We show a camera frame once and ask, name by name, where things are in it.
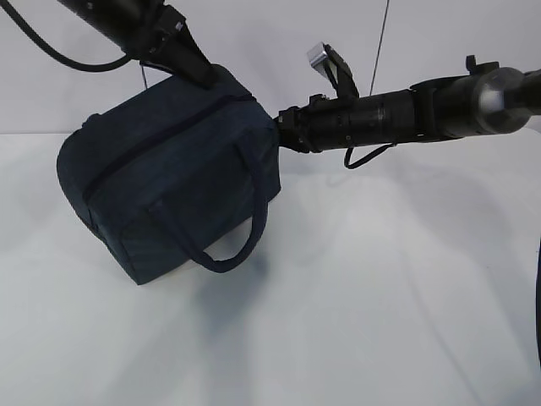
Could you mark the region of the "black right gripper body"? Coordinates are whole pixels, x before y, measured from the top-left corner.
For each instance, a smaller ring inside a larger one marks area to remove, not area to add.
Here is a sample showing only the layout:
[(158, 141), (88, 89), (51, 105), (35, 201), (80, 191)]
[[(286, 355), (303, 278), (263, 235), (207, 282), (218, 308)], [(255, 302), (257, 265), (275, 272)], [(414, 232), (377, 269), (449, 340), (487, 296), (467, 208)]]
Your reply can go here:
[(361, 101), (361, 97), (330, 99), (316, 94), (304, 107), (281, 110), (276, 117), (280, 146), (306, 154), (356, 147), (351, 114)]

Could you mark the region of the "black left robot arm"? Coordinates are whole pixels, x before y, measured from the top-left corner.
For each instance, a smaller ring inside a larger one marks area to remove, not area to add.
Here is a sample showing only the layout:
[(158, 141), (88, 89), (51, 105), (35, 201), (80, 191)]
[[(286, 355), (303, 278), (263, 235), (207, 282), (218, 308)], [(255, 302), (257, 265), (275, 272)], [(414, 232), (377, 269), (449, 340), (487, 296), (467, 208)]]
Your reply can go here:
[(163, 1), (71, 0), (62, 5), (142, 65), (209, 89), (211, 62), (192, 37), (186, 18)]

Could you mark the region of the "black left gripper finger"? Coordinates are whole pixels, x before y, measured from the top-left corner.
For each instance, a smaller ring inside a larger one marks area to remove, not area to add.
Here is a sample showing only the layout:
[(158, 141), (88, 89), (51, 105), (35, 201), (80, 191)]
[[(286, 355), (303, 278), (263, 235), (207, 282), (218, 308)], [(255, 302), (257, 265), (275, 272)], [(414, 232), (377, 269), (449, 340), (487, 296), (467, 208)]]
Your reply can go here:
[(168, 44), (171, 70), (194, 84), (210, 89), (216, 83), (216, 72), (194, 42), (174, 40)]

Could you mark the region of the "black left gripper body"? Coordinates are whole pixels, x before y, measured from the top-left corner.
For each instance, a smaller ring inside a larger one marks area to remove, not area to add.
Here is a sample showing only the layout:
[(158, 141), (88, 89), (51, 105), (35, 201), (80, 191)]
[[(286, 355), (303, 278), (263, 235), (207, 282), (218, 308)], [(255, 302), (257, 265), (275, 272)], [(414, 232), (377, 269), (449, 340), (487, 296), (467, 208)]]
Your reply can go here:
[(168, 44), (184, 41), (187, 32), (186, 19), (173, 6), (148, 3), (122, 49), (144, 66), (173, 72), (168, 62)]

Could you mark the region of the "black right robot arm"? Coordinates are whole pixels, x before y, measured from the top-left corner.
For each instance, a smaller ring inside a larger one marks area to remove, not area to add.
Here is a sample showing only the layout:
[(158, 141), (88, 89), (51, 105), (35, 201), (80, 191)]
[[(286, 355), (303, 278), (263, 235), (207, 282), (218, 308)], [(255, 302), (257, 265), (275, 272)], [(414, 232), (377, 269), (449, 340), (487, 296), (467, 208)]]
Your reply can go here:
[(540, 114), (540, 73), (466, 60), (468, 73), (366, 97), (311, 96), (276, 118), (281, 146), (301, 153), (511, 134)]

